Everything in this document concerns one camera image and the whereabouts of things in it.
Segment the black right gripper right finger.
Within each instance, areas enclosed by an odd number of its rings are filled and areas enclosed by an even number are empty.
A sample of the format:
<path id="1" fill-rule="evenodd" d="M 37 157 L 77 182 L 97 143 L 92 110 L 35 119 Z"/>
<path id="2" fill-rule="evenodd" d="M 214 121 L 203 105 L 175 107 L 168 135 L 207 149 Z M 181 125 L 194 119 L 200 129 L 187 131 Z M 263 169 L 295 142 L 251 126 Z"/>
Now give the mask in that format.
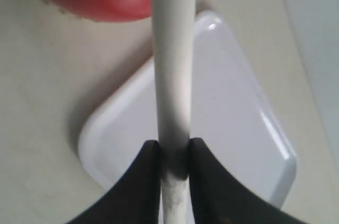
<path id="1" fill-rule="evenodd" d="M 189 172 L 195 223 L 301 223 L 236 180 L 201 138 L 190 140 Z"/>

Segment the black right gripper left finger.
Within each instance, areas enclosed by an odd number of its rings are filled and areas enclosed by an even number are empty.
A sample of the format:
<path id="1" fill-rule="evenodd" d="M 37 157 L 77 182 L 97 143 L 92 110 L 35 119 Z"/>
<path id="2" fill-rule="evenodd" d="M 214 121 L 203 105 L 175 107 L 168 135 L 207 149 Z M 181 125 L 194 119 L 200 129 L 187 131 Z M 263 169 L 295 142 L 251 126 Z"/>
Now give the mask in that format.
<path id="1" fill-rule="evenodd" d="M 147 140 L 116 184 L 70 223 L 158 223 L 160 149 Z"/>

